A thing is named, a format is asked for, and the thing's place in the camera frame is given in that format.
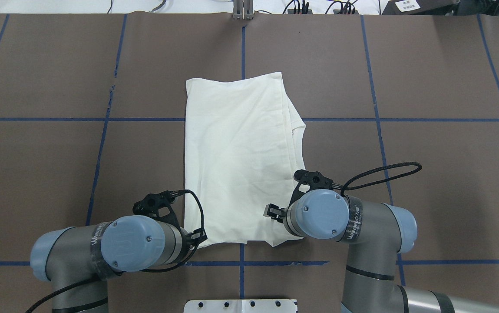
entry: white background wall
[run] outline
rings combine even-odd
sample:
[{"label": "white background wall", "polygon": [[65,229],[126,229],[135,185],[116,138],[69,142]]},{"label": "white background wall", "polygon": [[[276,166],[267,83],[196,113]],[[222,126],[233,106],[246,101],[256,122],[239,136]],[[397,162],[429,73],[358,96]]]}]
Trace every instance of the white background wall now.
[{"label": "white background wall", "polygon": [[[114,0],[111,13],[150,11],[162,0]],[[282,13],[289,0],[254,0],[254,10]],[[384,8],[388,0],[381,0]],[[311,0],[309,8],[314,14],[324,14],[329,0]],[[0,0],[0,13],[106,13],[110,0]],[[378,0],[358,0],[355,7],[360,14],[378,14]],[[231,0],[167,0],[160,13],[213,13],[232,12]]]}]

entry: white metal bracket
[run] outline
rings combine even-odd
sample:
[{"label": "white metal bracket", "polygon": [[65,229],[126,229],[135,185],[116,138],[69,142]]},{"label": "white metal bracket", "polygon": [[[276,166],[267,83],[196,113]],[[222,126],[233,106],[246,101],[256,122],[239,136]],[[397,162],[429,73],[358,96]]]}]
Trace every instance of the white metal bracket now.
[{"label": "white metal bracket", "polygon": [[252,20],[253,15],[253,0],[234,0],[234,20]]},{"label": "white metal bracket", "polygon": [[297,313],[297,300],[191,300],[184,313]]}]

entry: black tape band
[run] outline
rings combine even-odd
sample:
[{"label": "black tape band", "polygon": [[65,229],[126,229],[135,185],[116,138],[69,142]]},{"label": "black tape band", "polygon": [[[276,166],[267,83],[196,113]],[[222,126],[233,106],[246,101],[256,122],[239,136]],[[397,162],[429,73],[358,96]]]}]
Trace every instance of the black tape band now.
[{"label": "black tape band", "polygon": [[398,285],[400,291],[402,291],[402,298],[404,299],[404,313],[410,313],[410,301],[408,301],[408,293],[406,293],[406,289],[400,285]]},{"label": "black tape band", "polygon": [[382,275],[382,274],[377,274],[377,273],[372,273],[368,271],[363,271],[360,269],[356,269],[355,267],[351,267],[349,265],[346,265],[346,270],[350,271],[354,274],[361,275],[361,276],[367,276],[372,279],[378,279],[378,280],[394,280],[394,276],[390,275]]},{"label": "black tape band", "polygon": [[440,307],[440,313],[456,313],[454,311],[454,305],[450,298],[443,293],[436,293],[435,291],[431,291],[436,300],[438,301],[438,306]]},{"label": "black tape band", "polygon": [[363,203],[361,199],[355,198],[354,196],[345,195],[348,199],[348,206],[350,209],[350,217],[348,220],[348,226],[342,235],[342,238],[338,241],[344,240],[345,242],[354,242],[359,237],[361,232],[361,225],[363,222]]},{"label": "black tape band", "polygon": [[93,234],[91,235],[91,262],[95,265],[95,271],[101,280],[105,281],[110,278],[120,276],[122,273],[116,273],[112,267],[108,265],[102,257],[101,239],[102,234],[112,222],[100,223],[97,225]]},{"label": "black tape band", "polygon": [[75,306],[75,307],[67,307],[65,309],[53,309],[53,313],[76,313],[76,312],[81,312],[81,311],[94,309],[95,307],[104,305],[105,303],[108,303],[108,301],[109,301],[109,299],[108,299],[108,297],[106,297],[106,298],[104,298],[102,300],[95,301],[95,302],[89,303],[89,304],[79,305],[79,306]]}]

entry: blue joint cap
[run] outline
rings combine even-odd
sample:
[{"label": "blue joint cap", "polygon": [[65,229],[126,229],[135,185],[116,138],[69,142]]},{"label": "blue joint cap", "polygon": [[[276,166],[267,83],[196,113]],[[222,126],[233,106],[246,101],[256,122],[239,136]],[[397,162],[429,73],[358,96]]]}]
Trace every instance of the blue joint cap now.
[{"label": "blue joint cap", "polygon": [[332,239],[341,235],[350,217],[344,197],[332,190],[307,192],[297,201],[293,210],[299,228],[317,239]]},{"label": "blue joint cap", "polygon": [[391,206],[390,204],[383,203],[385,206],[392,211],[396,221],[398,222],[398,227],[400,228],[400,236],[402,237],[402,244],[400,245],[400,251],[398,253],[409,252],[417,239],[417,222],[416,218],[413,217],[412,212],[398,208],[397,206]]},{"label": "blue joint cap", "polygon": [[29,255],[29,266],[33,269],[33,275],[41,281],[50,281],[46,275],[46,261],[49,259],[50,251],[53,249],[54,244],[62,236],[66,230],[75,227],[64,228],[63,230],[55,230],[46,233],[37,239],[31,254]]},{"label": "blue joint cap", "polygon": [[164,251],[162,226],[142,215],[114,221],[101,239],[102,257],[115,270],[137,272],[153,265]]}]

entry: cable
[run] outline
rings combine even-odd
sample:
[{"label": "cable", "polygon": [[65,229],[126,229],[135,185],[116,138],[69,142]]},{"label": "cable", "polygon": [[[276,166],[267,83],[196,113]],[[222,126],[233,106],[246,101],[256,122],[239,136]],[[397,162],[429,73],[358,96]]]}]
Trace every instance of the cable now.
[{"label": "cable", "polygon": [[[373,173],[381,172],[383,170],[388,170],[388,169],[393,169],[393,168],[401,168],[401,167],[404,167],[404,166],[417,166],[417,168],[414,169],[414,170],[411,170],[409,172],[400,174],[400,175],[396,175],[396,176],[393,176],[393,177],[385,178],[384,180],[377,180],[376,182],[366,183],[366,184],[355,186],[355,187],[350,187],[349,186],[352,182],[355,182],[359,178],[362,178],[362,177],[365,177],[365,176],[369,176],[369,175],[371,175]],[[376,169],[368,170],[367,172],[361,173],[358,176],[354,176],[353,178],[350,178],[350,180],[348,180],[348,182],[346,182],[344,184],[344,186],[342,186],[342,188],[340,190],[340,194],[344,195],[344,192],[346,190],[358,190],[358,189],[365,188],[365,187],[368,187],[368,186],[373,186],[373,185],[377,185],[377,184],[382,184],[382,183],[385,183],[385,182],[389,182],[391,180],[397,180],[398,178],[402,178],[402,177],[405,177],[405,176],[410,176],[412,174],[417,173],[422,168],[423,168],[423,166],[421,166],[421,164],[418,163],[418,162],[404,162],[404,163],[392,164],[390,166],[381,166],[381,167],[376,168]]]},{"label": "cable", "polygon": [[291,0],[290,2],[288,2],[288,4],[286,4],[286,7],[284,8],[284,11],[282,12],[282,14],[286,14],[286,11],[288,10],[288,7],[290,6],[290,4],[292,4],[292,2],[294,3],[294,14],[295,14],[295,3],[297,2],[297,4],[299,5],[299,0]]},{"label": "cable", "polygon": [[[191,190],[178,190],[178,192],[182,193],[182,194],[191,194],[193,196],[193,198],[195,199],[195,202],[197,202],[197,206],[199,207],[199,213],[201,214],[201,230],[204,230],[204,214],[203,214],[203,208],[201,206],[201,202],[199,202],[199,198],[197,198],[197,196],[195,195],[195,193]],[[164,272],[169,272],[171,270],[175,270],[177,269],[178,267],[186,264],[186,262],[189,261],[190,258],[192,258],[193,254],[197,251],[197,248],[199,247],[199,244],[201,243],[200,242],[201,240],[201,236],[199,237],[199,240],[198,242],[195,244],[193,250],[190,252],[190,254],[188,254],[188,256],[186,258],[184,258],[182,261],[180,261],[178,264],[172,266],[172,267],[168,267],[167,269],[144,269],[144,270],[141,270],[140,272],[146,272],[146,273],[164,273]]]},{"label": "cable", "polygon": [[153,8],[153,9],[151,10],[151,13],[154,13],[154,12],[156,12],[157,10],[159,10],[160,8],[162,8],[162,7],[164,6],[164,4],[166,4],[166,0],[162,0],[162,2],[161,2],[158,6],[156,6],[155,8]]},{"label": "cable", "polygon": [[99,276],[93,276],[90,279],[82,280],[82,281],[79,281],[77,283],[73,283],[71,285],[68,285],[62,289],[58,289],[54,293],[51,293],[51,294],[47,295],[46,297],[42,298],[41,300],[37,301],[29,309],[27,309],[27,311],[25,311],[25,313],[33,312],[33,310],[37,309],[37,307],[39,307],[39,305],[45,303],[46,301],[49,301],[50,299],[56,297],[57,295],[60,295],[61,293],[65,293],[66,291],[68,291],[70,289],[74,289],[75,287],[79,287],[81,285],[86,285],[88,283],[94,283],[94,282],[100,281],[100,280],[101,279],[99,278]]},{"label": "cable", "polygon": [[332,6],[334,6],[334,4],[335,4],[335,3],[340,3],[340,11],[342,11],[342,7],[344,6],[344,4],[342,4],[342,2],[341,2],[341,1],[333,1],[333,2],[330,4],[330,6],[328,6],[327,11],[326,11],[326,12],[324,12],[324,14],[327,14],[327,13],[328,13],[328,11],[330,10],[330,8],[332,8]]}]

